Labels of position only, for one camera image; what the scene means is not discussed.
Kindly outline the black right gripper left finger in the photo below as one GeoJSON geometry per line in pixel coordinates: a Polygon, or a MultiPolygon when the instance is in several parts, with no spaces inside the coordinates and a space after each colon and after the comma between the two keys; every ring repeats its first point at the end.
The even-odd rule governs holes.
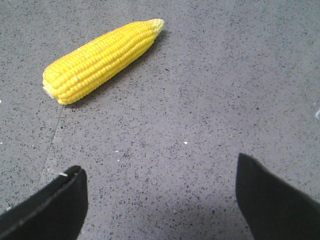
{"type": "Polygon", "coordinates": [[[76,240],[88,211],[87,174],[74,165],[1,214],[2,240],[76,240]]]}

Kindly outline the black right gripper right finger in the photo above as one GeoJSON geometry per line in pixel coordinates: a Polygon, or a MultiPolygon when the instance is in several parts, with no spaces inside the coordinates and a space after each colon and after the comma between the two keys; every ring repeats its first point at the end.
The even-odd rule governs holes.
{"type": "Polygon", "coordinates": [[[320,204],[240,153],[235,192],[256,240],[318,240],[320,204]]]}

